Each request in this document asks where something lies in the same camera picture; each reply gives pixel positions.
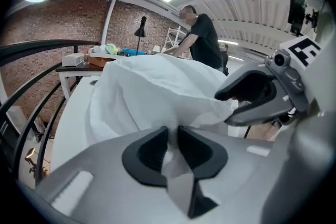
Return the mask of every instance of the table surface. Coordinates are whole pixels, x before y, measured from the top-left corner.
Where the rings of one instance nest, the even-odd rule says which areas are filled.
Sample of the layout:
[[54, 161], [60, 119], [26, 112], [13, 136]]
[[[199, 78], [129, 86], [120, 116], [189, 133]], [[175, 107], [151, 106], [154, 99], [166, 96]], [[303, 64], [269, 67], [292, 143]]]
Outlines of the table surface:
[[59, 67], [56, 68], [56, 72], [69, 72], [69, 71], [103, 71], [102, 67], [98, 67], [92, 64], [84, 65], [82, 62], [75, 67]]
[[56, 129], [51, 172], [88, 147], [85, 115], [93, 91], [90, 82], [99, 78], [83, 77], [67, 102]]

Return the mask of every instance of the black metal railing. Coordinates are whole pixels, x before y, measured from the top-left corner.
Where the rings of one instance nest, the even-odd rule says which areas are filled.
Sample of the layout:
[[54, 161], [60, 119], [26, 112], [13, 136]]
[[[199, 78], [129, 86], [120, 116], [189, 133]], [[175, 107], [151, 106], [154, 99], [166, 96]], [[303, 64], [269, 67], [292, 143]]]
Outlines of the black metal railing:
[[[88, 45], [98, 45], [98, 44], [99, 44], [98, 42], [85, 41], [85, 40], [40, 40], [40, 41], [29, 41], [29, 42], [21, 42], [21, 43], [17, 43], [13, 45], [8, 45], [8, 46], [0, 47], [0, 67], [12, 61], [15, 61], [17, 59], [20, 59], [22, 57], [26, 57], [26, 56], [29, 56], [29, 55], [32, 55], [32, 54], [35, 54], [41, 51], [63, 48], [63, 47], [74, 47], [74, 52], [78, 52], [78, 46], [88, 46]], [[7, 111], [32, 85], [34, 85], [37, 81], [39, 81], [45, 75], [54, 71], [59, 66], [61, 66], [61, 63], [58, 63], [44, 70], [43, 72], [35, 75], [33, 78], [29, 79], [21, 87], [19, 87], [0, 106], [0, 126], [3, 126], [4, 123], [7, 123], [8, 125], [11, 126], [13, 130], [15, 130], [16, 132], [15, 134], [17, 136], [17, 141], [15, 144], [14, 152], [13, 152], [13, 160], [12, 160], [12, 163], [10, 164], [10, 169], [12, 171], [12, 174], [14, 178], [16, 179], [18, 178], [20, 159], [21, 159], [22, 151], [23, 151], [24, 144], [26, 142], [28, 133], [30, 129], [32, 128], [32, 125], [38, 113], [41, 111], [41, 109], [46, 104], [46, 102], [49, 100], [49, 98], [53, 95], [53, 93], [59, 88], [60, 82], [57, 83], [52, 88], [52, 90], [40, 100], [40, 102], [37, 104], [37, 106], [33, 110], [32, 114], [29, 116], [21, 132], [18, 132], [16, 130], [13, 122], [11, 122], [11, 120], [8, 118]], [[71, 86], [70, 89], [72, 90], [78, 82], [79, 82], [79, 78], [77, 78], [76, 82]], [[36, 184], [38, 184], [42, 179], [43, 159], [44, 159], [44, 153], [46, 150], [47, 142], [50, 136], [51, 129], [53, 128], [52, 126], [64, 102], [65, 102], [65, 98], [61, 100], [55, 113], [49, 120], [46, 130], [41, 138], [41, 144], [39, 148], [38, 159], [37, 159], [37, 164], [36, 164], [36, 172], [35, 172]], [[1, 133], [1, 130], [0, 130], [0, 139], [1, 141], [5, 139], [4, 134]]]

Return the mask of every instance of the table leg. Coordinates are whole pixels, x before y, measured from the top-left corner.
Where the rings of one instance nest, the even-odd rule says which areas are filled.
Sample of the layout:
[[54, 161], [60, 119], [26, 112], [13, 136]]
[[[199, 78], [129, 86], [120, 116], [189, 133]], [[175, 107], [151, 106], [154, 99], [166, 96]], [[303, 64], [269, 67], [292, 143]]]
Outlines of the table leg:
[[62, 91], [63, 91], [64, 97], [65, 97], [65, 100], [69, 101], [71, 92], [70, 92], [70, 88], [69, 88], [68, 79], [65, 76], [63, 76], [62, 73], [60, 72], [59, 73], [59, 80], [61, 82]]

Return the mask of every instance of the white column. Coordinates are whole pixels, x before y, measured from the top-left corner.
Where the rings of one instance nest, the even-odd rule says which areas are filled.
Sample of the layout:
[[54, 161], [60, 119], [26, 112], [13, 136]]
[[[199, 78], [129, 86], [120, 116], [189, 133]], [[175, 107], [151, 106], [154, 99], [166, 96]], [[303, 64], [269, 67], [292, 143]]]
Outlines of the white column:
[[114, 8], [114, 5], [116, 4], [117, 0], [112, 0], [109, 11], [107, 12], [106, 20], [105, 20], [105, 25], [104, 25], [104, 30], [103, 30], [103, 35], [101, 37], [101, 44], [105, 45], [106, 42], [106, 35], [107, 35], [107, 30], [109, 28], [110, 24], [110, 19], [111, 19], [111, 14]]

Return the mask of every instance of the brick wall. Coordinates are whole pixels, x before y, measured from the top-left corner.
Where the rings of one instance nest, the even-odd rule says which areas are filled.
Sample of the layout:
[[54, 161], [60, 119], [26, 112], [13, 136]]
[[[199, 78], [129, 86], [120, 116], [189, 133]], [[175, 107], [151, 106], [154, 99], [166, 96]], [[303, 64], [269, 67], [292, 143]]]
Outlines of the brick wall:
[[[107, 0], [52, 0], [28, 6], [14, 13], [8, 20], [0, 38], [0, 46], [16, 42], [43, 39], [83, 39], [100, 41], [110, 6]], [[136, 48], [138, 38], [134, 32], [146, 16], [146, 38], [142, 50], [162, 45], [169, 27], [177, 24], [144, 8], [116, 2], [108, 30], [107, 43], [124, 48]], [[0, 68], [4, 87], [10, 96], [25, 81], [61, 61], [72, 48], [41, 52], [21, 58]], [[17, 102], [28, 117], [41, 98], [58, 82], [55, 72], [45, 76], [31, 87]], [[62, 97], [59, 89], [44, 106], [40, 116], [48, 121]]]

